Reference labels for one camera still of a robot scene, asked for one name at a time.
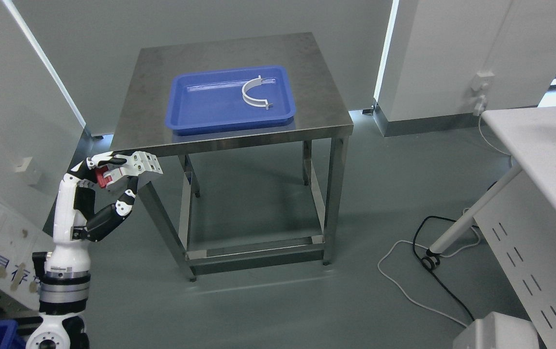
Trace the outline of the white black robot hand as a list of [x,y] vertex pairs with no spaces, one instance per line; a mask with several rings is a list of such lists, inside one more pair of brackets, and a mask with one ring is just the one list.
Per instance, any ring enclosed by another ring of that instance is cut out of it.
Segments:
[[95,212],[97,173],[107,165],[118,168],[127,162],[131,150],[99,153],[72,166],[59,183],[52,239],[55,250],[87,247],[101,241],[131,214],[139,179],[131,176],[127,188],[116,200]]

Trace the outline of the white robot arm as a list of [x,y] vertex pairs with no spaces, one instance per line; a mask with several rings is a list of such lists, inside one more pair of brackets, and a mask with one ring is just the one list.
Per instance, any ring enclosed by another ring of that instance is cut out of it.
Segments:
[[27,349],[89,349],[83,312],[89,298],[89,271],[54,268],[48,271],[47,252],[34,252],[32,263],[40,280],[42,320],[25,345]]

